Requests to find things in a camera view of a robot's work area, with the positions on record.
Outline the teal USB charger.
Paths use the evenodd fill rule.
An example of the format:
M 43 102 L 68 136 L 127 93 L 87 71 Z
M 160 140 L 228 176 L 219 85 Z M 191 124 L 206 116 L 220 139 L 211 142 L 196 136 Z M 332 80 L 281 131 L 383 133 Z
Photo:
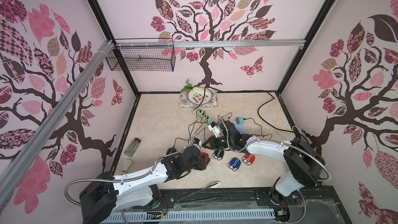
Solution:
M 236 123 L 237 124 L 243 124 L 245 122 L 245 118 L 243 117 L 236 117 Z

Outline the red electric shaver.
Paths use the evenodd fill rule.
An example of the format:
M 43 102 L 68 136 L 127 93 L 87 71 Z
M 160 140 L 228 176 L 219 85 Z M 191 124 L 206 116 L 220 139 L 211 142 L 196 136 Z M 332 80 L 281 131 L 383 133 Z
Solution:
M 209 159 L 210 159 L 210 158 L 209 158 L 209 154 L 206 153 L 206 152 L 202 152 L 202 153 L 201 153 L 201 156 L 203 156 L 206 160 L 209 160 Z
M 253 154 L 245 154 L 243 157 L 243 162 L 245 165 L 250 166 L 254 163 L 255 161 L 255 155 Z

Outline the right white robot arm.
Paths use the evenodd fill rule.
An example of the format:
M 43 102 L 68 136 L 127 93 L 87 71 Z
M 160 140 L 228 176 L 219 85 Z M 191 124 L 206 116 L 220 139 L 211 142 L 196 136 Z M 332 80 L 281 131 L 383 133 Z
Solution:
M 292 141 L 261 139 L 253 134 L 241 134 L 230 121 L 219 121 L 209 126 L 213 135 L 203 147 L 210 150 L 228 149 L 247 155 L 262 155 L 284 161 L 289 171 L 277 179 L 269 191 L 274 201 L 282 201 L 304 187 L 315 187 L 331 179 L 325 161 L 311 146 L 299 137 Z

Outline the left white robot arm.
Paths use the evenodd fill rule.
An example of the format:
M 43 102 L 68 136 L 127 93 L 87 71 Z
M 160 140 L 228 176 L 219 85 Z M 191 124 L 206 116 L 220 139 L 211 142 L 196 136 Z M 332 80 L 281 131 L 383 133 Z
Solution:
M 79 195 L 83 222 L 99 224 L 111 213 L 131 207 L 156 208 L 163 201 L 159 184 L 181 179 L 193 170 L 203 171 L 209 162 L 200 142 L 194 141 L 182 152 L 161 158 L 154 167 L 118 176 L 104 172 Z

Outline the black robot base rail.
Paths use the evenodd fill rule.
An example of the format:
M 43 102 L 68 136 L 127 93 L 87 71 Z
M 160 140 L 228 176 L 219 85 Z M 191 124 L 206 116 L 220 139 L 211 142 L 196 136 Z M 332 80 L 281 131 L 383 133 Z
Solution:
M 278 216 L 277 220 L 287 221 L 291 218 L 292 222 L 299 219 L 299 210 L 294 207 L 302 206 L 306 208 L 306 215 L 303 222 L 315 224 L 351 224 L 346 210 L 332 186 L 317 186 L 315 188 L 304 187 L 295 191 L 282 201 L 274 201 L 270 197 L 270 187 L 257 188 L 209 188 L 193 196 L 190 196 L 180 203 L 176 200 L 187 196 L 198 189 L 161 189 L 160 196 L 164 198 L 168 208 L 175 208 L 177 204 L 189 203 L 253 203 L 256 207 L 269 207 L 274 211 L 283 210 L 285 213 Z

